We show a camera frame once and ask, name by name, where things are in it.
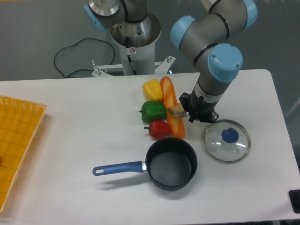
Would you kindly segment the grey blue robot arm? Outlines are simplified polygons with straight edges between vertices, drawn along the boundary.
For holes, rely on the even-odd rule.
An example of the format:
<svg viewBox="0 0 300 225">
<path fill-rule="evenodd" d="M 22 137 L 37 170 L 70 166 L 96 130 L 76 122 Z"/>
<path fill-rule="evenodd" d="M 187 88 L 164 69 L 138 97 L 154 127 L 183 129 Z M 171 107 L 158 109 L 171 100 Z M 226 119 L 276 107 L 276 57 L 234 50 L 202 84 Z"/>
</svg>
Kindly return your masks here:
<svg viewBox="0 0 300 225">
<path fill-rule="evenodd" d="M 243 64 L 238 48 L 226 43 L 257 19 L 251 0 L 204 0 L 208 15 L 201 19 L 187 15 L 171 28 L 170 39 L 199 71 L 193 91 L 180 96 L 190 121 L 214 123 L 215 106 L 236 78 Z M 155 72 L 155 42 L 160 36 L 159 20 L 147 9 L 145 0 L 91 0 L 84 5 L 98 31 L 109 30 L 119 45 L 124 75 Z"/>
</svg>

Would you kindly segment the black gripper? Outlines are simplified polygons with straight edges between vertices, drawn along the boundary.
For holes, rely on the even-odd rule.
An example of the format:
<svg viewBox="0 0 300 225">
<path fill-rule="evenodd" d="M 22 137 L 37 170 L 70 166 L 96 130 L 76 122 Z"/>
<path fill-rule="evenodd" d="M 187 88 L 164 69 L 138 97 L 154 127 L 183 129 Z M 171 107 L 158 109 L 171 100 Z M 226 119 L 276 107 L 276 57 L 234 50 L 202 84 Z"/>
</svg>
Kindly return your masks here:
<svg viewBox="0 0 300 225">
<path fill-rule="evenodd" d="M 194 120 L 198 120 L 204 123 L 215 123 L 219 114 L 215 112 L 215 106 L 217 102 L 207 103 L 204 101 L 204 97 L 197 97 L 194 93 L 187 94 L 183 93 L 180 98 L 180 103 L 189 115 L 189 122 L 193 123 Z"/>
</svg>

